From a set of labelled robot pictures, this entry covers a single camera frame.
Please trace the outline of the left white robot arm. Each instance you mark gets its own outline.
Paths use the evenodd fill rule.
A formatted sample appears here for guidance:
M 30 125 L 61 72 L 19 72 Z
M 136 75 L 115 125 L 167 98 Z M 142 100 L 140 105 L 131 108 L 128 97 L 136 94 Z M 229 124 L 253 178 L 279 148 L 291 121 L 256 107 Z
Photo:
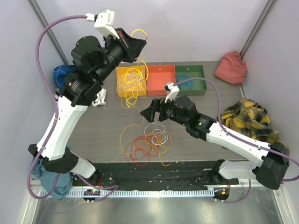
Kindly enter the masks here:
M 79 39 L 71 52 L 75 70 L 65 79 L 61 96 L 55 101 L 58 112 L 37 144 L 29 146 L 33 156 L 42 160 L 42 166 L 50 172 L 65 174 L 72 172 L 83 177 L 89 186 L 100 179 L 99 171 L 88 160 L 75 155 L 67 143 L 77 122 L 88 106 L 102 90 L 104 80 L 121 63 L 137 61 L 146 40 L 128 35 L 122 28 L 116 29 L 117 38 L 104 37 L 104 46 L 95 36 Z

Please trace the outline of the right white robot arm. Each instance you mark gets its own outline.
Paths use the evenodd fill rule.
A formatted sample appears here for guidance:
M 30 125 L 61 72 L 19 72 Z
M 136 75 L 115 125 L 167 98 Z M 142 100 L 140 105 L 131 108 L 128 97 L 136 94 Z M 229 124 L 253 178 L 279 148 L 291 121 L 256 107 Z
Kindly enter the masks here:
M 155 98 L 140 115 L 153 122 L 156 113 L 160 122 L 172 120 L 184 126 L 192 137 L 218 144 L 246 158 L 245 161 L 221 161 L 219 167 L 211 172 L 214 183 L 241 178 L 256 180 L 269 189 L 279 189 L 290 165 L 282 143 L 261 142 L 223 127 L 215 119 L 199 113 L 187 96 L 175 100 Z

